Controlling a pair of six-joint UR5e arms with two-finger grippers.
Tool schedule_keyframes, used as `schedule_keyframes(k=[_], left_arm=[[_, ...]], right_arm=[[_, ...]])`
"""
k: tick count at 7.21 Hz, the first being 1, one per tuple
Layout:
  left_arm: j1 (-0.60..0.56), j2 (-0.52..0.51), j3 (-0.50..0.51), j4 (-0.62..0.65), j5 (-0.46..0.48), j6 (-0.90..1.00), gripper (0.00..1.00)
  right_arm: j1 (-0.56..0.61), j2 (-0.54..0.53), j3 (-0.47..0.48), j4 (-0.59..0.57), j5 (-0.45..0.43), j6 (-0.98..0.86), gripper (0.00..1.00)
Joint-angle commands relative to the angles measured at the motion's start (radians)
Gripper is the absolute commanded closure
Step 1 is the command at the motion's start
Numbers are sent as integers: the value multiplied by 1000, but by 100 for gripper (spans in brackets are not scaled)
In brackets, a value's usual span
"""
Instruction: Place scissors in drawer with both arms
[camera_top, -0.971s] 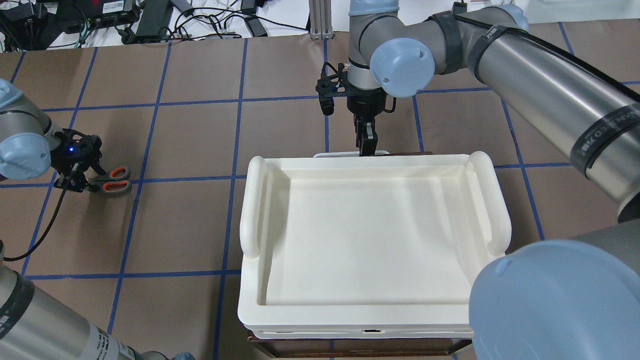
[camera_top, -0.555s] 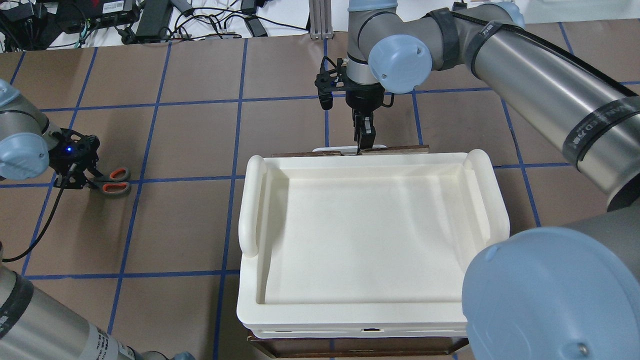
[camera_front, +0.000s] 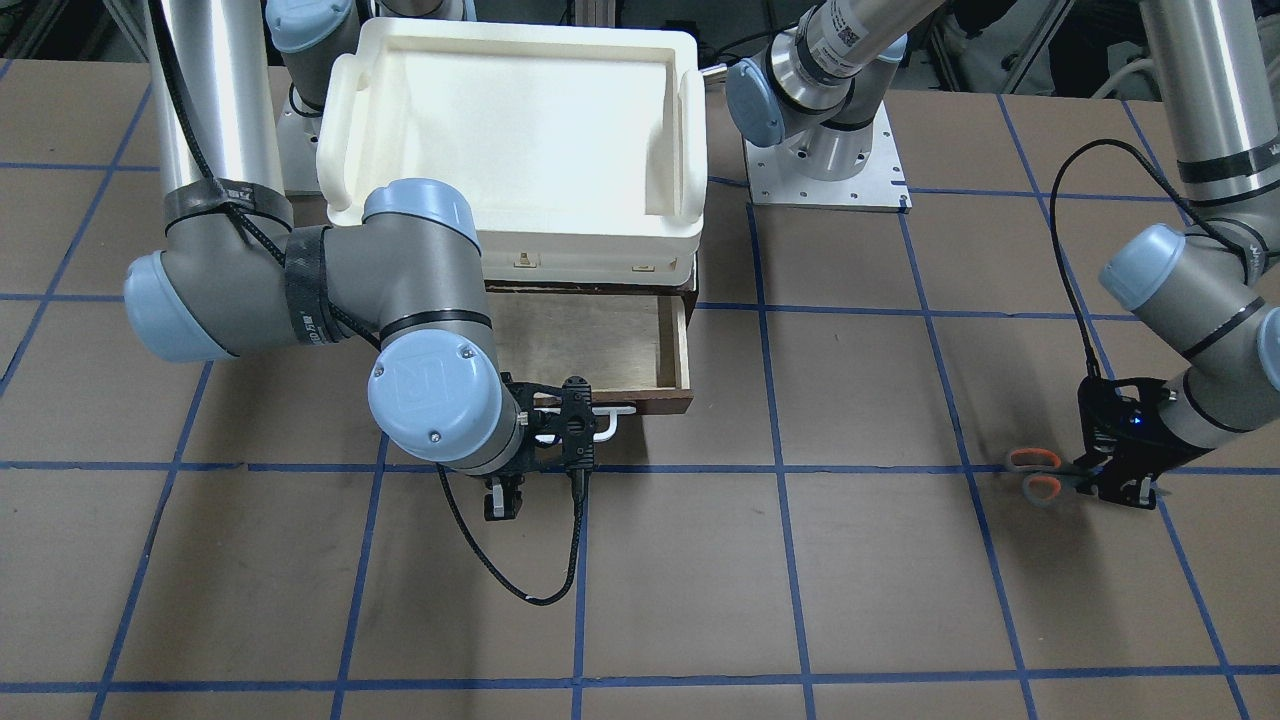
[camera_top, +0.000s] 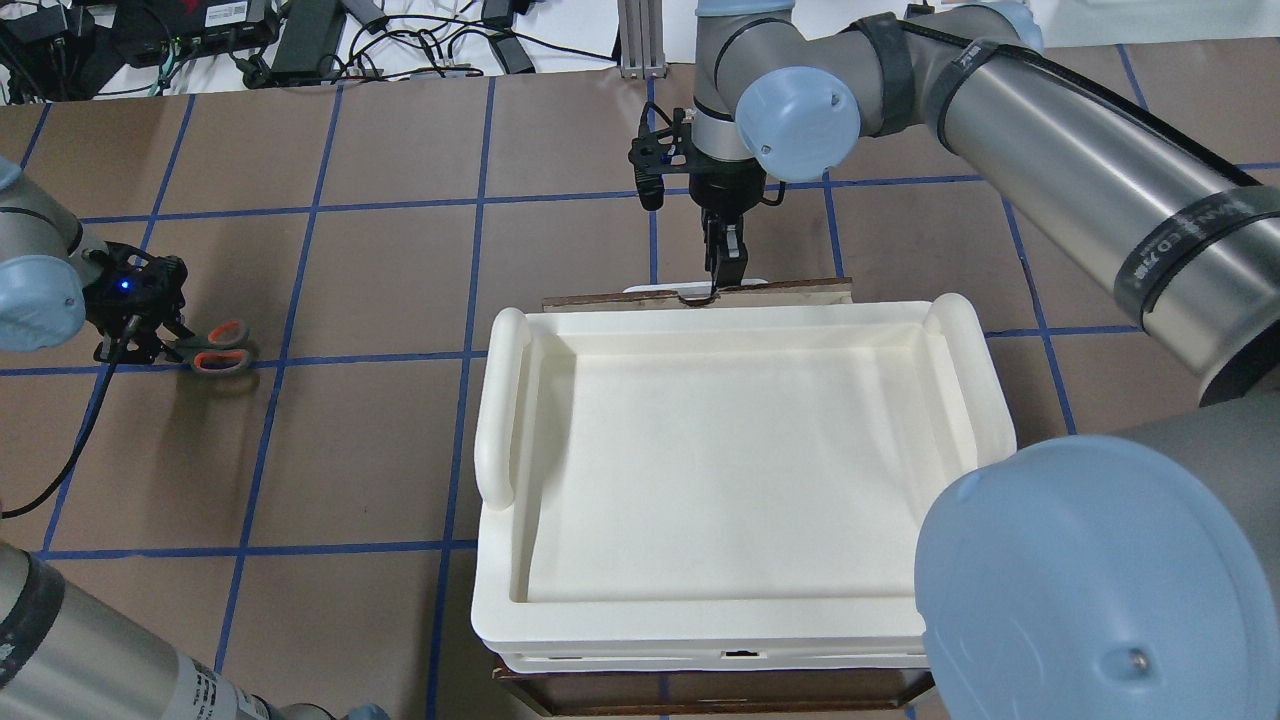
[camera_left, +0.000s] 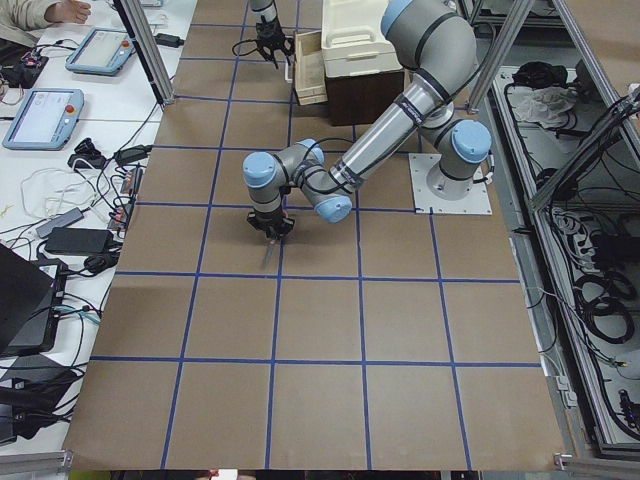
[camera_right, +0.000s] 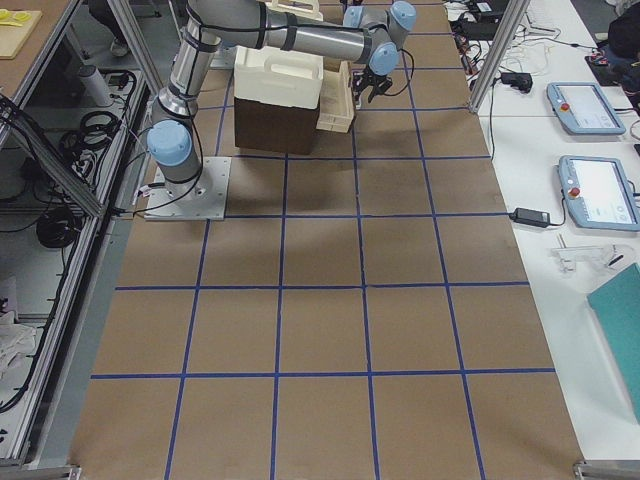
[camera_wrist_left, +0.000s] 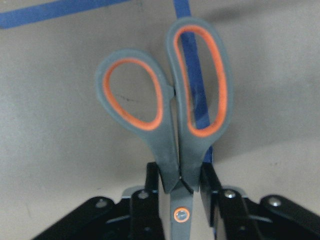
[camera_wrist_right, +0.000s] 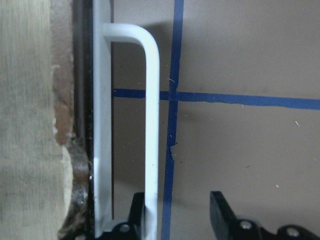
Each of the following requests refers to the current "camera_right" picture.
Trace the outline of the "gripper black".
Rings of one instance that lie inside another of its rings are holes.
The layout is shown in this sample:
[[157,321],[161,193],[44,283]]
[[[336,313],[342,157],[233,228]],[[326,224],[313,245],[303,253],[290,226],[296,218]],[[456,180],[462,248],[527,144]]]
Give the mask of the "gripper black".
[[352,91],[354,94],[354,107],[361,108],[361,96],[367,89],[371,92],[367,95],[366,103],[370,104],[378,95],[385,95],[393,85],[392,79],[387,75],[378,75],[371,70],[355,72],[352,78]]

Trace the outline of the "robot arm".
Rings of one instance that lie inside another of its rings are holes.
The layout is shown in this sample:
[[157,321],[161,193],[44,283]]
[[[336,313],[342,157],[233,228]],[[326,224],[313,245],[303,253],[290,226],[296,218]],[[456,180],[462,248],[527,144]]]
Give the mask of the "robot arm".
[[271,9],[262,1],[190,1],[188,23],[168,84],[152,107],[148,149],[167,182],[190,185],[201,172],[192,122],[214,53],[227,42],[294,51],[362,64],[383,80],[399,62],[417,12],[406,1],[386,10],[351,6],[335,25]]

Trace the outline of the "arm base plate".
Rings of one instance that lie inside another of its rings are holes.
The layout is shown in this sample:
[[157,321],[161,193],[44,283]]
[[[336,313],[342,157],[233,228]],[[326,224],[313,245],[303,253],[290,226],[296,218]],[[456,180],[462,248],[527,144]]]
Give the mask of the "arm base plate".
[[185,184],[166,182],[159,167],[154,182],[161,186],[151,190],[144,218],[158,221],[223,220],[232,159],[205,157],[202,173]]

